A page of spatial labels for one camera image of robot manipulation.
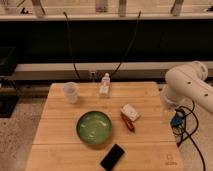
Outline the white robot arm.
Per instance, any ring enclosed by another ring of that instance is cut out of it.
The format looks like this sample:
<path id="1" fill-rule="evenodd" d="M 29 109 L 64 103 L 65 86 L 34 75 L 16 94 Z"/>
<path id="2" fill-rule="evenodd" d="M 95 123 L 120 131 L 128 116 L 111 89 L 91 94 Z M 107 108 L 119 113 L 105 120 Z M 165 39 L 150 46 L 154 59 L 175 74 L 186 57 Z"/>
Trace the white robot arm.
<path id="1" fill-rule="evenodd" d="M 168 108 L 175 108 L 189 98 L 213 115 L 213 87 L 205 82 L 207 77 L 208 69 L 200 61 L 171 68 L 165 74 L 161 101 Z"/>

